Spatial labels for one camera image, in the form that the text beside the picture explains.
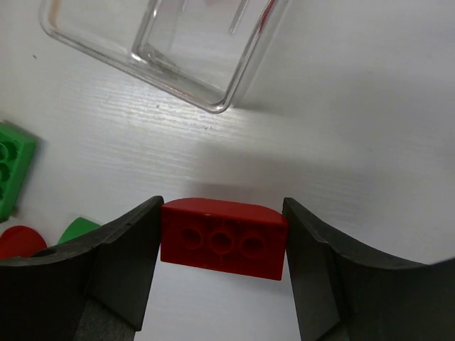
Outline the red round lego piece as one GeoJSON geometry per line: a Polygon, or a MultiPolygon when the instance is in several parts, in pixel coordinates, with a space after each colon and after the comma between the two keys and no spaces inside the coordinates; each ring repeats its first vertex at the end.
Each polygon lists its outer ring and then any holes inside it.
{"type": "Polygon", "coordinates": [[[42,236],[36,230],[27,226],[16,225],[9,227],[1,235],[1,259],[16,256],[30,257],[46,248],[47,244],[42,236]]]}

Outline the red curved lego brick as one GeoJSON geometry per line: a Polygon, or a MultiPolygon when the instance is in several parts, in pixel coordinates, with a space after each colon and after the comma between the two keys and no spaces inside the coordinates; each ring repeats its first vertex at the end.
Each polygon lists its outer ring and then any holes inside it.
{"type": "Polygon", "coordinates": [[[268,207],[188,197],[161,207],[163,262],[282,279],[289,224],[268,207]]]}

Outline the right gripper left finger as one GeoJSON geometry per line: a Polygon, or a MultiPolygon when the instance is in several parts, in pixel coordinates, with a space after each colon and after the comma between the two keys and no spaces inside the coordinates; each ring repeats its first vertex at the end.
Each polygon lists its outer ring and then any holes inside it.
{"type": "Polygon", "coordinates": [[[161,242],[154,196],[31,257],[1,261],[2,340],[133,340],[161,242]]]}

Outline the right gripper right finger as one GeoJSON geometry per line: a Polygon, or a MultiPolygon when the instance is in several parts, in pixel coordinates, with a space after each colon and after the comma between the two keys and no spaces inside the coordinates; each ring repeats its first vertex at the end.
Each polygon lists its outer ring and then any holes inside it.
{"type": "Polygon", "coordinates": [[[453,340],[454,260],[374,249],[284,199],[287,261],[302,340],[453,340]]]}

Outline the green long lego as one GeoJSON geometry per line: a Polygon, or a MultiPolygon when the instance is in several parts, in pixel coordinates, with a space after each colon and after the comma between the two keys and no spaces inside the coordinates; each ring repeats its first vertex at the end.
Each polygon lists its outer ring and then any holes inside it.
{"type": "Polygon", "coordinates": [[[7,221],[14,211],[36,145],[32,135],[1,123],[1,222],[7,221]]]}

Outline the green square lego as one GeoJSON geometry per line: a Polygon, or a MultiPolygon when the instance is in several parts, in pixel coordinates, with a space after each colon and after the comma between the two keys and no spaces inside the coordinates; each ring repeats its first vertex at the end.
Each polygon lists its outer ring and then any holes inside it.
{"type": "Polygon", "coordinates": [[[58,240],[58,244],[62,244],[81,235],[87,234],[88,232],[96,230],[99,227],[100,224],[96,222],[93,222],[84,217],[77,217],[65,229],[60,239],[58,240]]]}

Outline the clear plastic container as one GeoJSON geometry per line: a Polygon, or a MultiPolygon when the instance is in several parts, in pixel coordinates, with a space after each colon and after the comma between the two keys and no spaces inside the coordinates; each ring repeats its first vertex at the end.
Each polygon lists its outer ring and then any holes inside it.
{"type": "Polygon", "coordinates": [[[43,1],[51,38],[212,114],[237,104],[286,1],[43,1]]]}

